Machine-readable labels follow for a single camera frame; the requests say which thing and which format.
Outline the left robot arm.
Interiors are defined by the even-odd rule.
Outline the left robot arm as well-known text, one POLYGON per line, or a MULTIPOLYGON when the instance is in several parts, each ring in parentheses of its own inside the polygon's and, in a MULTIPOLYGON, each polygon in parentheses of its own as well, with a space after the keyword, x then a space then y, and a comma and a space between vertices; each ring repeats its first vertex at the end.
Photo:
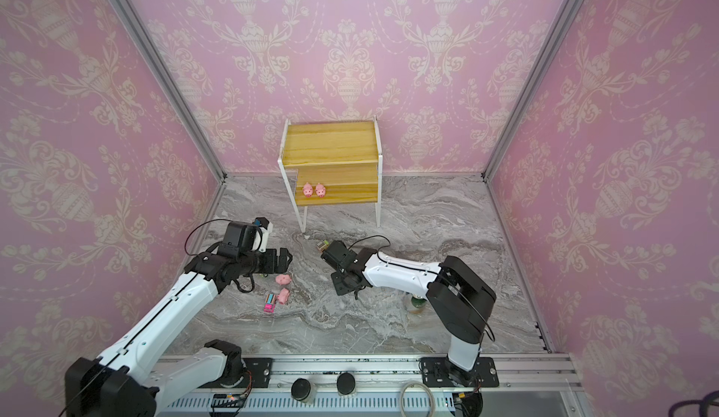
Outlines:
POLYGON ((284 274, 286 248, 267 244, 265 218, 228 222, 222 240, 191 256, 174 286, 157 304, 94 359, 75 361, 65 373, 64 416, 155 416, 206 383, 234 387, 251 381, 239 346, 211 340, 173 368, 155 365, 192 319, 228 286, 256 274, 284 274))

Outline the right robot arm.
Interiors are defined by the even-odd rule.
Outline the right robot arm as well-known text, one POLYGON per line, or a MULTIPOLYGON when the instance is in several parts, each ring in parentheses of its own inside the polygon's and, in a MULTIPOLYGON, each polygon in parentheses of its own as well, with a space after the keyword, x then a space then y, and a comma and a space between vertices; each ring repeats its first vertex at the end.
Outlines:
POLYGON ((331 242, 321 258, 333 268, 331 279, 337 295, 358 295, 377 287, 427 301, 450 334, 440 374, 462 386, 477 388, 484 383, 477 362, 485 338, 495 340, 490 317, 496 293, 464 261, 448 256, 440 263, 421 263, 382 250, 362 248, 356 252, 342 241, 331 242))

